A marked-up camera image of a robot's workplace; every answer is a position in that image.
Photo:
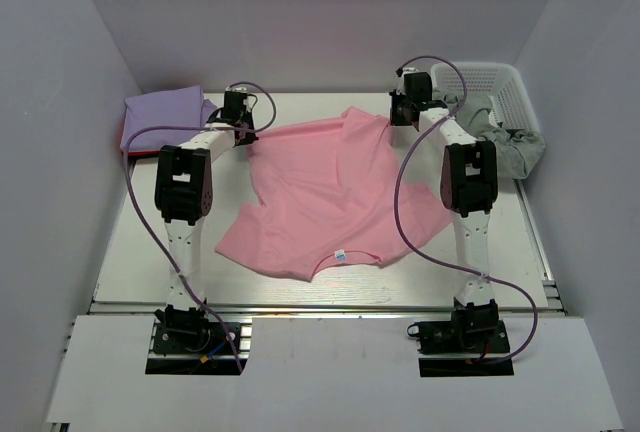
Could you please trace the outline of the pink t shirt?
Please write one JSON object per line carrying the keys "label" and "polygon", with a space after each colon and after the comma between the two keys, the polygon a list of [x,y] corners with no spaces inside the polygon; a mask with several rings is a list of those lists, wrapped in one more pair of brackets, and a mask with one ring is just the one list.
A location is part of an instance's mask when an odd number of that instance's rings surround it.
{"label": "pink t shirt", "polygon": [[248,159],[257,202],[216,251],[262,275],[310,281],[330,267],[387,266],[451,223],[426,184],[396,181],[389,120],[358,108],[267,131]]}

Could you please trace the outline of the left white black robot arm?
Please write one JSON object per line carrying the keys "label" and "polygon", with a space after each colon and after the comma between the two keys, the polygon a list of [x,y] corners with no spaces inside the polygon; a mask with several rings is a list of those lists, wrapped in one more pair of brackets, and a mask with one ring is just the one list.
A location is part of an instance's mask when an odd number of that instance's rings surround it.
{"label": "left white black robot arm", "polygon": [[223,107],[207,129],[178,146],[164,146],[158,157],[154,201],[167,233],[175,275],[167,304],[178,310],[206,302],[201,273],[201,237],[214,203],[212,165],[224,153],[257,139],[244,86],[224,92]]}

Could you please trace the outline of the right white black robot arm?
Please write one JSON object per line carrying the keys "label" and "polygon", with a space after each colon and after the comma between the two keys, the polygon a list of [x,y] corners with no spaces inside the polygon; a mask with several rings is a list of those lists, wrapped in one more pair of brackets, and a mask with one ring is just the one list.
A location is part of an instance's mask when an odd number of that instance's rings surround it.
{"label": "right white black robot arm", "polygon": [[469,275],[454,296],[452,321],[463,329],[488,331],[499,321],[488,252],[490,213],[498,195],[495,146],[473,138],[444,101],[434,98],[429,73],[404,66],[396,75],[391,123],[429,133],[440,168],[439,197],[454,227],[456,266]]}

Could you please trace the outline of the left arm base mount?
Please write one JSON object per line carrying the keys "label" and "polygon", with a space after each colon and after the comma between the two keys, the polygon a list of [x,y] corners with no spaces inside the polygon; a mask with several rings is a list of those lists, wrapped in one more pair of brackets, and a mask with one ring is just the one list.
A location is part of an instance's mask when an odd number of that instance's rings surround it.
{"label": "left arm base mount", "polygon": [[146,361],[147,375],[238,376],[234,344],[242,367],[247,358],[242,351],[243,325],[226,322],[229,334],[206,312],[167,305],[154,312],[154,327]]}

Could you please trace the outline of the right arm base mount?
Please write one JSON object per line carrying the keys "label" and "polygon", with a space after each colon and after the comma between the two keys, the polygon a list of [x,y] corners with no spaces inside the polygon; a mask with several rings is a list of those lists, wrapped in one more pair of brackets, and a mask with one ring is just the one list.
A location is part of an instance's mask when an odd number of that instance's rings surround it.
{"label": "right arm base mount", "polygon": [[495,310],[458,309],[444,321],[414,322],[422,378],[507,377],[514,374],[505,324]]}

